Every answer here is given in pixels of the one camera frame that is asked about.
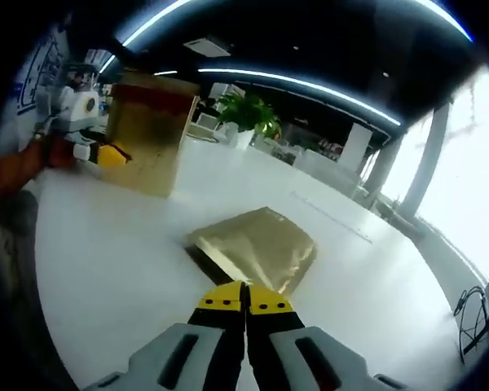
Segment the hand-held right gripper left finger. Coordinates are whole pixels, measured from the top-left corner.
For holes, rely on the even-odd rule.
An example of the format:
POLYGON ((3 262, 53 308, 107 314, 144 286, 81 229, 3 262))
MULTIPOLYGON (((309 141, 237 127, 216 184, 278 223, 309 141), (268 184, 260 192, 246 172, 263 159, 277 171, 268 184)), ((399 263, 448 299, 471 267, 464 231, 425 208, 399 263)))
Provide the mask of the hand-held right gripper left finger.
POLYGON ((130 356, 125 372, 88 390, 235 390, 245 355, 245 285, 208 291, 185 323, 175 323, 130 356))

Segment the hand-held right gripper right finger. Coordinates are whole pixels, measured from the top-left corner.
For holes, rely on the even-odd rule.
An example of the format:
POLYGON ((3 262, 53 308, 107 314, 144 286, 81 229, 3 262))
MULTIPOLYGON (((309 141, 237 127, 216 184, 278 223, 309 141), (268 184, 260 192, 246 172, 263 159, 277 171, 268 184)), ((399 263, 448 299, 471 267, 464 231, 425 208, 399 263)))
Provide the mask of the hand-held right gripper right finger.
POLYGON ((289 301, 249 285, 246 334, 249 363, 261 390, 408 390, 319 327, 308 327, 289 301))

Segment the person's left hand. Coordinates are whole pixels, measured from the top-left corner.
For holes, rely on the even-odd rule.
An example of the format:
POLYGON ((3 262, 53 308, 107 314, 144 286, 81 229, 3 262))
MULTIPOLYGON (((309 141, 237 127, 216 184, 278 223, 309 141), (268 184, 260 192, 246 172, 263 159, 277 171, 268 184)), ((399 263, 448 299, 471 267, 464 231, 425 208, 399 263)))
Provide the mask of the person's left hand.
POLYGON ((47 167, 71 169, 76 158, 73 155, 74 143, 60 135, 49 135, 45 141, 44 157, 47 167))

